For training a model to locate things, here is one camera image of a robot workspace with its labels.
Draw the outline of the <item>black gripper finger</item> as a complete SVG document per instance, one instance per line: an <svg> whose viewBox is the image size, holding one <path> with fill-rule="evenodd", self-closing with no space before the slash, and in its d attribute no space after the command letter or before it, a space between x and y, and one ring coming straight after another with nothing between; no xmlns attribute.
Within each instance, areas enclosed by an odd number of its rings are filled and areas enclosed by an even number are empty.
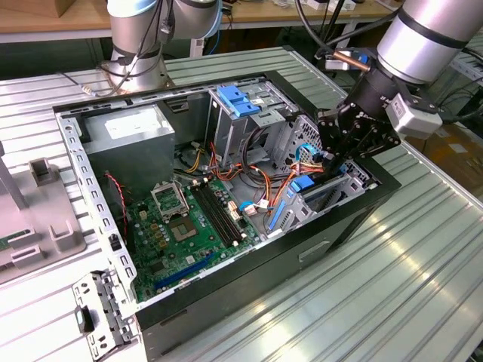
<svg viewBox="0 0 483 362"><path fill-rule="evenodd" d="M324 166L340 166L342 163L342 158L338 151L340 129L337 117L337 109L317 109L315 111L315 120L324 156Z"/></svg>
<svg viewBox="0 0 483 362"><path fill-rule="evenodd" d="M331 179L347 160L370 158L397 146L400 139L393 130L349 130L331 132L326 142L326 150L333 155L326 162L326 179Z"/></svg>

